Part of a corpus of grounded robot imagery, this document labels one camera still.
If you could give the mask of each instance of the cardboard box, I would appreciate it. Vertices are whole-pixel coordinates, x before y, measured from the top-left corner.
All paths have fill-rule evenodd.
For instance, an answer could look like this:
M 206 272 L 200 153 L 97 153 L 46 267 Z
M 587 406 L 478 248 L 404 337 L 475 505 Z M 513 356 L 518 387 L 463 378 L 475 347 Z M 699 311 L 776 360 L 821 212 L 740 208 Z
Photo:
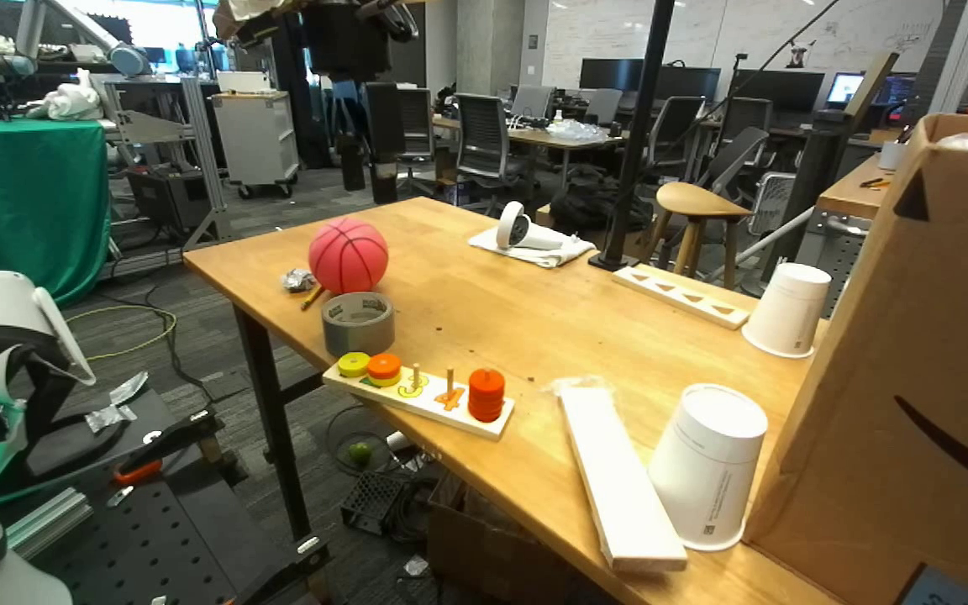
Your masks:
M 968 151 L 937 145 L 953 131 L 968 117 L 917 125 L 747 532 L 842 601 L 968 601 Z
M 432 489 L 430 566 L 500 601 L 569 601 L 599 587 L 478 489 Z

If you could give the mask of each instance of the amazon box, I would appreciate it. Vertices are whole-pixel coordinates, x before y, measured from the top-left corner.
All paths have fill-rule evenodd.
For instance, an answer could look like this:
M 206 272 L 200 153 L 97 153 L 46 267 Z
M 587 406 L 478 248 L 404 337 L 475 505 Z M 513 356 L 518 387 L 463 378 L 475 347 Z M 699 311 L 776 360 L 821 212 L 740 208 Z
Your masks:
M 968 601 L 968 117 L 924 117 L 747 542 L 842 601 Z

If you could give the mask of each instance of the small bottle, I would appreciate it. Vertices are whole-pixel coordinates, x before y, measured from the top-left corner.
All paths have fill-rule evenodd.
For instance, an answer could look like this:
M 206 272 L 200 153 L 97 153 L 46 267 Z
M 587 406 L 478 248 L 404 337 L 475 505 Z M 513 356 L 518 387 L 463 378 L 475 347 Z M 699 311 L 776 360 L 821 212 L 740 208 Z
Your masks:
M 404 571 L 395 574 L 395 596 L 404 605 L 438 605 L 441 587 L 438 578 L 430 574 L 428 559 L 412 555 Z

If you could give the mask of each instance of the stool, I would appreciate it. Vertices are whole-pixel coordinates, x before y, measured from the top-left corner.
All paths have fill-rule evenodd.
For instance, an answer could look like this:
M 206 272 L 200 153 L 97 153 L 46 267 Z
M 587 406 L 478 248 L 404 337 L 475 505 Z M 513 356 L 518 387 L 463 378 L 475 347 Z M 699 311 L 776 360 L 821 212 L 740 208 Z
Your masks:
M 699 245 L 707 234 L 710 218 L 727 221 L 727 264 L 721 264 L 721 286 L 732 290 L 732 267 L 737 267 L 737 221 L 748 216 L 744 205 L 719 199 L 710 188 L 688 184 L 688 180 L 668 180 L 656 191 L 657 216 L 652 221 L 649 234 L 649 256 L 657 248 L 666 221 L 671 216 L 684 216 L 684 231 L 677 256 L 671 258 L 671 272 L 692 275 L 699 262 Z

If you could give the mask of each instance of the white plastic cup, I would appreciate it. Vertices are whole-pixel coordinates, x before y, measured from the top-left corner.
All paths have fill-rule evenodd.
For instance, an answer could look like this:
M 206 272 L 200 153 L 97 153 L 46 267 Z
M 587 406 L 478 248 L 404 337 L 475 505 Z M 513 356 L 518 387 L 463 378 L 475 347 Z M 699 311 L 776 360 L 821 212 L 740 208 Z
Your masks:
M 882 142 L 882 145 L 879 145 L 879 171 L 899 166 L 903 153 L 907 153 L 907 145 L 899 145 L 899 142 Z
M 692 550 L 727 550 L 747 532 L 767 412 L 719 383 L 682 389 L 649 477 L 675 534 Z
M 815 264 L 776 264 L 744 337 L 774 356 L 804 360 L 813 354 L 815 322 L 828 301 L 829 275 Z

